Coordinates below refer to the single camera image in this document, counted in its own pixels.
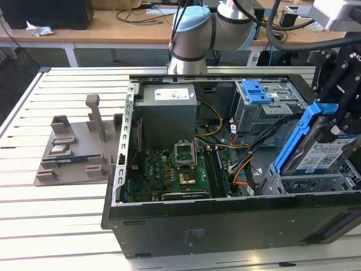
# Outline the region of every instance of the motherboard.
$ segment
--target motherboard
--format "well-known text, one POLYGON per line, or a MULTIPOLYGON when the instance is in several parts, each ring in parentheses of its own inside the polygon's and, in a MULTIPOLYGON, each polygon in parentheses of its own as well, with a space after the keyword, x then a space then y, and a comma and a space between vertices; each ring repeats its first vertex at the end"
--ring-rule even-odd
POLYGON ((157 202, 235 196, 230 191, 226 168, 232 164, 226 148, 175 148, 148 150, 144 175, 128 180, 129 201, 157 202))

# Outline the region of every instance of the floor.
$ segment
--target floor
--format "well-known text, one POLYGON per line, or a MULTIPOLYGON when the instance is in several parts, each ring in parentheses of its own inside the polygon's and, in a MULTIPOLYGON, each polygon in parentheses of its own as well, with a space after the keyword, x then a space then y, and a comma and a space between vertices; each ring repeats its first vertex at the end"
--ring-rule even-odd
MULTIPOLYGON (((62 49, 25 49, 41 67, 69 67, 62 49)), ((16 49, 18 59, 10 61, 0 51, 0 125, 25 92, 38 68, 22 50, 16 49)), ((109 49, 78 49, 76 51, 82 67, 162 67, 168 62, 166 50, 117 50, 118 62, 113 62, 109 49)), ((248 51, 221 52, 220 66, 242 66, 247 64, 248 51)), ((294 65, 306 65, 305 57, 298 57, 294 65)))

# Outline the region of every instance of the open computer tower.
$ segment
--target open computer tower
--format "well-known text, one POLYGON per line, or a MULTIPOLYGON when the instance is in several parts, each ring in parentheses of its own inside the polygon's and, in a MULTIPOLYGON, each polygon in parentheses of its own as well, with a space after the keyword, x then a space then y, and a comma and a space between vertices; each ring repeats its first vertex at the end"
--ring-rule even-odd
POLYGON ((349 160, 332 180, 291 176, 281 191, 259 193, 297 120, 257 148, 254 186, 242 174, 234 183, 243 147, 314 98, 301 76, 131 77, 103 214, 125 256, 325 244, 359 225, 360 175, 349 160))

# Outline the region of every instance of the circuit board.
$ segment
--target circuit board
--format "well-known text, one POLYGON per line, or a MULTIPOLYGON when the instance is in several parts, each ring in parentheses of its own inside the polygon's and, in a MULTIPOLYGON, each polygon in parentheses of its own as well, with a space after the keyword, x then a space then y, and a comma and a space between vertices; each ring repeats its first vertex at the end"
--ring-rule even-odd
MULTIPOLYGON (((133 179, 128 191, 134 202, 159 201, 164 193, 209 193, 212 197, 206 162, 202 148, 196 150, 195 166, 176 166, 174 149, 146 151, 144 178, 133 179)), ((231 165, 228 149, 220 150, 224 168, 231 165)), ((184 150, 178 159, 188 160, 191 155, 184 150)))

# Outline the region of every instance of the yellow wire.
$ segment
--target yellow wire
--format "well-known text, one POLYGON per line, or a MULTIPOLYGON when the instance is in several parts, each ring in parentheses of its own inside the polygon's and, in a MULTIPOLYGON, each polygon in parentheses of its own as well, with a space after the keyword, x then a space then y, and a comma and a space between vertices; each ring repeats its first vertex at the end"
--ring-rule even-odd
POLYGON ((215 110, 209 103, 202 102, 202 101, 201 101, 201 103, 207 105, 210 109, 212 109, 212 111, 213 111, 214 113, 217 114, 217 116, 218 116, 218 118, 219 118, 219 126, 218 126, 217 130, 215 130, 214 132, 210 132, 210 133, 206 133, 206 134, 196 134, 196 136, 197 136, 197 137, 208 137, 208 136, 210 136, 210 135, 212 136, 213 134, 218 133, 218 132, 222 129, 223 120, 222 120, 220 114, 218 113, 218 111, 215 110))

